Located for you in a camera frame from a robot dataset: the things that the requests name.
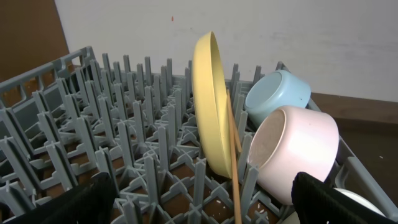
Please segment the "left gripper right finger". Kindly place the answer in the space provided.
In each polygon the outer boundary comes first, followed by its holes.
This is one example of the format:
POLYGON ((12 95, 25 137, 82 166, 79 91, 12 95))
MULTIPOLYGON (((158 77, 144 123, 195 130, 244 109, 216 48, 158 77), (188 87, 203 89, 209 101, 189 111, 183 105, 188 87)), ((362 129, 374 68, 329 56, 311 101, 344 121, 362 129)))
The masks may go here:
POLYGON ((295 176, 291 197, 301 223, 394 224, 306 172, 295 176))

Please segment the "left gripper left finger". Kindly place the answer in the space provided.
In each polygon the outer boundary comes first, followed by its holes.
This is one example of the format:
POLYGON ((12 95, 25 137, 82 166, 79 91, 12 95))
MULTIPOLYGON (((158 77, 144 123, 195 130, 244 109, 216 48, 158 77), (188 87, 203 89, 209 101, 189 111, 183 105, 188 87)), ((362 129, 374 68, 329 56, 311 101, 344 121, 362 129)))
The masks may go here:
POLYGON ((100 172, 57 198, 12 219, 10 223, 109 223, 116 196, 114 181, 107 172, 100 172))

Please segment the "white plastic cup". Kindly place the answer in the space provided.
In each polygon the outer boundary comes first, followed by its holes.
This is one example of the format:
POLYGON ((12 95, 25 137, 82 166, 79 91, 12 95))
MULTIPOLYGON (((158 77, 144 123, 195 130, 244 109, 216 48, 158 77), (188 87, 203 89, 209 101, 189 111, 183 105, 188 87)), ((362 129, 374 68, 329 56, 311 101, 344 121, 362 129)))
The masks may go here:
MULTIPOLYGON (((335 190, 339 191, 340 193, 344 194, 350 199, 358 202, 359 204, 365 206, 366 208, 372 210, 373 212, 376 212, 385 217, 385 215, 380 211, 380 209, 378 209, 375 205, 373 205, 370 201, 368 201, 364 197, 346 189, 335 188, 335 190)), ((300 224, 297 212, 294 212, 291 215, 289 215, 285 220, 281 222, 281 224, 300 224)))

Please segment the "white round bowl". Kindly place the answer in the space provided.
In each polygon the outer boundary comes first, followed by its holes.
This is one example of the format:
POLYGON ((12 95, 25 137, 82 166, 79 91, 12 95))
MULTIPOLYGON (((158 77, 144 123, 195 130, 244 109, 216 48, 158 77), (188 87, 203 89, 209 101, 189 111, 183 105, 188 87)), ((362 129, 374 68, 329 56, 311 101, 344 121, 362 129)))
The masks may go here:
POLYGON ((325 181, 339 146, 339 131, 328 114, 281 106, 257 129, 248 164, 259 170, 257 184, 283 205, 292 204, 292 183, 299 172, 325 181))

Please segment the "wooden chopstick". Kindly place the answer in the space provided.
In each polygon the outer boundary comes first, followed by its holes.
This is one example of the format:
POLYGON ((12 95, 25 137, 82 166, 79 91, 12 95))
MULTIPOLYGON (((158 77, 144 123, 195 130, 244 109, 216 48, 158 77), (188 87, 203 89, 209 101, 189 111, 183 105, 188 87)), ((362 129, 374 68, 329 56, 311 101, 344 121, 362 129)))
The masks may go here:
POLYGON ((230 106, 228 106, 228 113, 229 113, 230 126, 233 128, 233 139, 234 139, 234 143, 235 143, 235 147, 236 147, 236 152, 242 153, 243 150, 242 150, 242 145, 241 145, 241 141, 239 138, 238 129, 236 126, 236 122, 233 118, 233 111, 230 106))
POLYGON ((234 203, 234 219, 235 224, 242 224, 241 216, 241 202, 239 194, 239 180, 238 180, 238 170, 236 161, 236 145, 235 145, 235 135, 233 127, 233 113, 231 108, 231 98, 229 90, 227 92, 227 112, 228 112, 228 126, 229 126, 229 145, 231 154, 231 170, 232 170, 232 185, 233 185, 233 203, 234 203))

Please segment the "light blue bowl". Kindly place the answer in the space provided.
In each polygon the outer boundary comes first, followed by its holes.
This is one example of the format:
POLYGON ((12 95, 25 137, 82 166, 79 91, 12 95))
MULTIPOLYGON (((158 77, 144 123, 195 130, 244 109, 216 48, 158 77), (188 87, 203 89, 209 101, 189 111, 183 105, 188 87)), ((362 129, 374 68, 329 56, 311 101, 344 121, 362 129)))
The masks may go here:
POLYGON ((244 107, 255 127, 280 106, 307 106, 310 85, 290 72, 276 70, 262 77, 247 94, 244 107))

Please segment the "yellow round plate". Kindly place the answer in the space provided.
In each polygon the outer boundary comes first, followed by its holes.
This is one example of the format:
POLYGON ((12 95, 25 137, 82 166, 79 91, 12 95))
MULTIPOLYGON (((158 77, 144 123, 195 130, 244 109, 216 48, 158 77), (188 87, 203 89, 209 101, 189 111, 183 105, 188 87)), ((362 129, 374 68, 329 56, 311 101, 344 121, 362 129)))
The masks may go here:
POLYGON ((226 83, 213 32, 196 43, 192 89, 201 148, 207 162, 214 173, 232 178, 226 83))

